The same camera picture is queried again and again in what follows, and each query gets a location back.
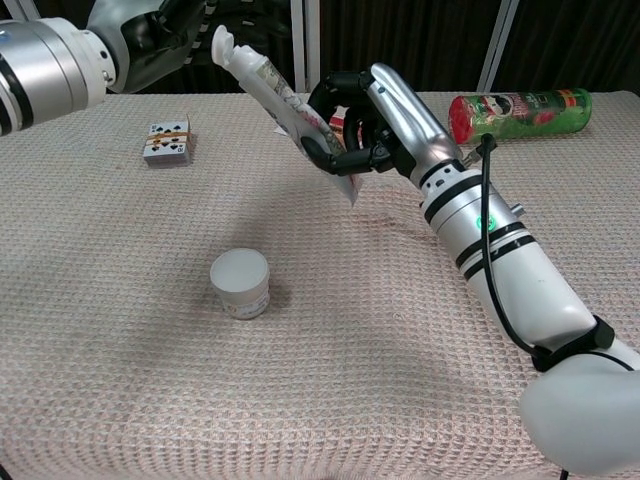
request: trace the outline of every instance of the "silver robot arm segment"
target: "silver robot arm segment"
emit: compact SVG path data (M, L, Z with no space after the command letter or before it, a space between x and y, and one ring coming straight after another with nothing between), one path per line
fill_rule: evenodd
M311 95L310 104L325 117L335 111L333 104L349 107L344 130L350 151L331 157L303 139L314 163L340 175L384 171L378 161L384 158L384 165L391 163L422 191L422 213L471 290L503 334L546 372L525 390L520 413L547 458L585 475L639 464L640 377L628 370L640 369L640 355L589 311L520 221L521 209L510 207L484 172L467 168L473 156L462 158L447 131L393 69L375 64L352 75L351 81L345 74L330 75ZM372 109L353 94L356 87ZM354 98L345 99L341 90ZM354 132L360 132L363 145ZM362 146L358 157L353 150ZM376 156L382 147L385 155ZM354 166L354 159L360 163ZM483 185L488 185L488 218L482 215Z
M217 0L97 0L87 30L0 22L0 136L138 91L178 70Z
M115 82L109 49L60 18L0 23L0 135L93 107Z

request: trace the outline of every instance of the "playing card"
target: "playing card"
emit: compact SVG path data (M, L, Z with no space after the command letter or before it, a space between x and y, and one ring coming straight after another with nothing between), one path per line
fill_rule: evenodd
M143 158L152 168L169 168L189 165L192 161L193 143L189 122L154 123Z

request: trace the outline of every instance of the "jar lid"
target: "jar lid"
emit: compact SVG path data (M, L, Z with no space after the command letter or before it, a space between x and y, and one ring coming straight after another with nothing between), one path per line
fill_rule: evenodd
M219 293L244 293L261 287L269 277L264 256L249 248L235 248L211 265L211 282Z

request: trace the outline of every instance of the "green can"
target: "green can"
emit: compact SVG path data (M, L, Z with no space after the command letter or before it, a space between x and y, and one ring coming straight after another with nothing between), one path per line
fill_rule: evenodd
M464 95L451 103L449 130L456 143L478 143L485 133L496 139L574 133L589 118L591 95L582 88Z

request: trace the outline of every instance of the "black cable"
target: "black cable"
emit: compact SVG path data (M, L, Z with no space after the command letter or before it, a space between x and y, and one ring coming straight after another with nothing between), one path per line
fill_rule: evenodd
M629 365L626 362L623 362L619 358L616 358L616 357L614 357L612 355L609 355L608 353L603 353L603 352L583 352L581 355L596 355L597 357L606 358L607 360L611 360L612 362L616 362L618 365L620 365L622 368L624 368L628 372L634 372L635 371L635 369L631 365Z
M507 314L502 307L500 297L496 291L495 279L493 277L493 266L491 260L491 241L489 239L489 193L491 191L491 150L495 148L495 139L491 134L485 133L482 136L482 185L480 190L480 218L481 218L481 242L482 242L482 266L484 269L484 275L487 280L487 288L489 289L489 295L493 302L493 308L498 315L498 319L502 324L505 332L522 350L527 352L532 357L537 357L538 352L524 340L522 340L516 331L511 326Z

